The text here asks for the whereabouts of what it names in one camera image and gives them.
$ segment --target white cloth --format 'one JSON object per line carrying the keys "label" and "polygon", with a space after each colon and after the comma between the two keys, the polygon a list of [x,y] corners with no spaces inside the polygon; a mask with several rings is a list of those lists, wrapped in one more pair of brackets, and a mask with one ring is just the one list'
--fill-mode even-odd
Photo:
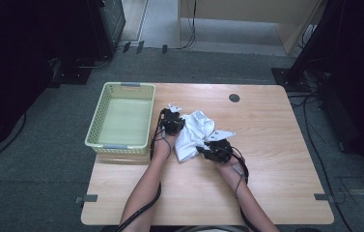
{"label": "white cloth", "polygon": [[196,146],[208,149],[205,141],[214,131],[214,121],[200,110],[183,115],[182,118],[185,120],[184,128],[175,144],[180,162],[194,158],[198,154]]}

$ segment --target metal bracket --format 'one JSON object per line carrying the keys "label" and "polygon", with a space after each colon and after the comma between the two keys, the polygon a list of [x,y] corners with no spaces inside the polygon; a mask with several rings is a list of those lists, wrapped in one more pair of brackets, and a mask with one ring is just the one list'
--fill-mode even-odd
{"label": "metal bracket", "polygon": [[228,138],[231,136],[236,135],[235,132],[230,132],[230,131],[224,131],[224,130],[215,130],[208,138],[206,141],[211,142],[211,141],[220,141],[221,139],[224,138]]}
{"label": "metal bracket", "polygon": [[328,201],[330,203],[334,202],[334,199],[330,195],[326,195],[325,193],[314,193],[315,200],[323,200]]}
{"label": "metal bracket", "polygon": [[163,47],[161,48],[161,54],[166,54],[167,53],[167,44],[164,44]]}
{"label": "metal bracket", "polygon": [[139,45],[137,46],[136,54],[142,53],[143,44],[145,44],[145,41],[139,42]]}
{"label": "metal bracket", "polygon": [[182,111],[181,107],[177,107],[175,105],[172,105],[171,103],[169,103],[168,105],[169,105],[169,109],[170,109],[170,111],[172,111],[172,113]]}
{"label": "metal bracket", "polygon": [[85,202],[97,202],[98,201],[98,196],[96,194],[87,194],[84,195],[83,197],[80,196],[76,196],[75,197],[75,204],[80,204],[80,207],[83,208],[83,204]]}
{"label": "metal bracket", "polygon": [[130,48],[130,42],[127,42],[127,43],[125,44],[124,51],[123,51],[122,53],[127,52],[127,51],[129,50],[129,48]]}

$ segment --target tabletop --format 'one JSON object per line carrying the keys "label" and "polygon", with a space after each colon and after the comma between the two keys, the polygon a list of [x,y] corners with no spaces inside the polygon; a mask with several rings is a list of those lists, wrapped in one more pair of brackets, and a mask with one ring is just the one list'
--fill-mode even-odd
{"label": "tabletop", "polygon": [[[230,96],[239,96],[238,102]],[[317,171],[297,124],[285,90],[275,85],[156,83],[151,134],[158,114],[168,103],[181,114],[203,111],[215,128],[234,131],[228,140],[245,158],[248,186],[275,224],[329,224],[334,220]],[[147,165],[123,165],[97,154],[82,222],[118,224],[131,191]],[[167,160],[162,193],[153,225],[243,225],[235,194],[214,164],[197,156]]]}

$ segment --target grey carpet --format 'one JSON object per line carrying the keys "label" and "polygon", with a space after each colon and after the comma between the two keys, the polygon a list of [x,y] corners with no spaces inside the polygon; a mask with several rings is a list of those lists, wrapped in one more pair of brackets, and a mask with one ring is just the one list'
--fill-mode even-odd
{"label": "grey carpet", "polygon": [[[81,208],[73,201],[75,196],[86,194],[91,177],[95,153],[85,146],[84,139],[105,82],[274,84],[270,68],[288,68],[294,59],[178,50],[161,54],[161,50],[148,48],[136,54],[132,48],[127,53],[118,50],[106,66],[94,69],[85,86],[46,89],[27,111],[22,133],[0,155],[0,231],[100,231],[103,228],[83,225]],[[335,200],[345,201],[340,207],[354,231],[364,231],[364,194],[347,193],[348,189],[364,189],[364,158],[339,152],[336,135],[319,105],[319,101],[307,105],[313,140],[337,192]],[[306,134],[302,108],[296,108],[294,114],[327,190],[320,163]],[[279,228],[282,231],[300,227],[347,231],[333,205],[332,209],[335,222],[331,225],[279,225]]]}

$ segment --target black circle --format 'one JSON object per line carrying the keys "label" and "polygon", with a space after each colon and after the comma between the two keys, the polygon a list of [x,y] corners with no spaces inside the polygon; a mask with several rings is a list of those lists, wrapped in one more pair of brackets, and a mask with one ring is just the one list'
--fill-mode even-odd
{"label": "black circle", "polygon": [[229,100],[230,100],[231,102],[239,102],[239,95],[237,95],[237,94],[231,94],[231,95],[229,96]]}

